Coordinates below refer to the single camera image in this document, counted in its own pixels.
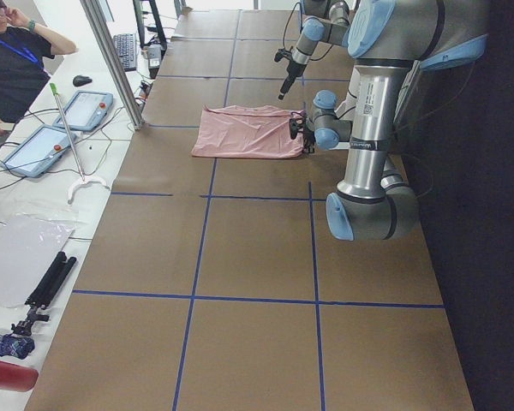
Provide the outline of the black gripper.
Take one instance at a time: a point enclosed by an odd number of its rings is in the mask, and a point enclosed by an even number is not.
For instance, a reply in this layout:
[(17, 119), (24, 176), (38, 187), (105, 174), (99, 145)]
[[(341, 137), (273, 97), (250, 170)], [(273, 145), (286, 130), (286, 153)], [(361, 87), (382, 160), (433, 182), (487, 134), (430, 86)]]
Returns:
[(288, 61), (288, 66), (286, 69), (286, 78), (278, 93), (279, 100), (284, 99), (285, 95), (292, 88), (295, 79), (303, 75), (308, 65), (308, 55), (297, 48), (289, 50), (285, 48), (278, 49), (274, 57), (274, 62), (279, 63), (282, 59)]
[(298, 136), (301, 136), (303, 142), (302, 152), (304, 154), (313, 154), (316, 149), (316, 140), (314, 138), (314, 131), (308, 126), (307, 119), (308, 116), (304, 110), (291, 111), (289, 119), (290, 138), (295, 140)]

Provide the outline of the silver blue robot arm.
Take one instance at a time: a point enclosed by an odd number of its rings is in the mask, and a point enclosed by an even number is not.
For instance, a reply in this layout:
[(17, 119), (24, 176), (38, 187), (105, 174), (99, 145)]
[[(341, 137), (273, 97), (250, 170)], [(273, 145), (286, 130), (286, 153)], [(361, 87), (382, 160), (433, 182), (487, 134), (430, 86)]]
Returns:
[(288, 62), (287, 75), (278, 93), (279, 100), (283, 100), (295, 81), (303, 76), (311, 61), (320, 60), (313, 58), (319, 43), (348, 51), (351, 23), (360, 1), (298, 1), (296, 4), (303, 16), (299, 37), (289, 49), (282, 39), (282, 47), (274, 56), (275, 63), (283, 59)]
[(418, 219), (412, 188), (389, 158), (398, 95), (407, 73), (472, 63), (487, 43), (487, 1), (305, 1), (296, 45), (277, 52), (288, 61), (281, 93), (302, 76), (319, 43), (343, 46), (353, 58), (353, 92), (339, 104), (316, 94), (306, 119), (316, 144), (349, 146), (344, 178), (326, 200), (332, 235), (387, 240)]

